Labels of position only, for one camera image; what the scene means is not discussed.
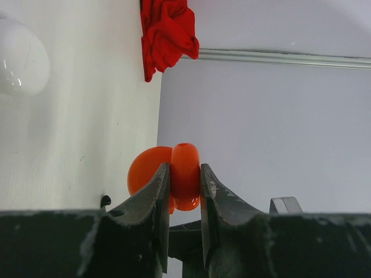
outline red towel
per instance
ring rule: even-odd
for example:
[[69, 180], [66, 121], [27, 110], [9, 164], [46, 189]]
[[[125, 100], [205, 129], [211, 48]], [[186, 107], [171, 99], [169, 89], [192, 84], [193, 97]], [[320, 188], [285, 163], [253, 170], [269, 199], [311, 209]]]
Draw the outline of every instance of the red towel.
[[156, 70], [165, 72], [173, 67], [183, 54], [198, 58], [195, 15], [187, 0], [141, 0], [140, 16], [146, 82]]

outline red cloth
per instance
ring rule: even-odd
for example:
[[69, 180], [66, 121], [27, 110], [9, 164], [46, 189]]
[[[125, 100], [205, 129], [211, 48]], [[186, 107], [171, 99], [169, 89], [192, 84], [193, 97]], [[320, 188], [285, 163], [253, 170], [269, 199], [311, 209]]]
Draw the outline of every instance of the red cloth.
[[198, 58], [195, 15], [187, 0], [141, 0], [144, 78], [173, 67], [183, 54]]

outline white plastic object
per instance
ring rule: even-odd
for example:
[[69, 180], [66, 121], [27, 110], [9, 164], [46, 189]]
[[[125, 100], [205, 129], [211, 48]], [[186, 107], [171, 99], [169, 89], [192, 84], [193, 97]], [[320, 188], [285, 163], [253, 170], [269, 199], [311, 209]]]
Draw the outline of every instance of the white plastic object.
[[0, 93], [33, 96], [49, 76], [48, 54], [39, 38], [21, 22], [0, 19]]

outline orange object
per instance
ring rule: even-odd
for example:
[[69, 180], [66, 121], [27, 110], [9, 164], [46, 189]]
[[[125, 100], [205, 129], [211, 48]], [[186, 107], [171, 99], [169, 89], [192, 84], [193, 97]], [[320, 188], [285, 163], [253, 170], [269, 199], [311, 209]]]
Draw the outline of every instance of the orange object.
[[[133, 161], [128, 172], [128, 189], [134, 195], [152, 179], [162, 163], [170, 163], [171, 147], [154, 147], [142, 152]], [[174, 200], [170, 196], [170, 214], [174, 212]]]
[[178, 210], [193, 210], [199, 205], [200, 161], [196, 146], [176, 145], [170, 163], [170, 191]]

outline metal rail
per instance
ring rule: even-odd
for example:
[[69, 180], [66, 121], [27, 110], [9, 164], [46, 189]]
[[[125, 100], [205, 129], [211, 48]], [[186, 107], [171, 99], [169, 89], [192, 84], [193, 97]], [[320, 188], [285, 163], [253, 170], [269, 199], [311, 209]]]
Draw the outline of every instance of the metal rail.
[[371, 70], [371, 58], [362, 57], [357, 58], [309, 54], [251, 52], [240, 50], [200, 49], [198, 59]]

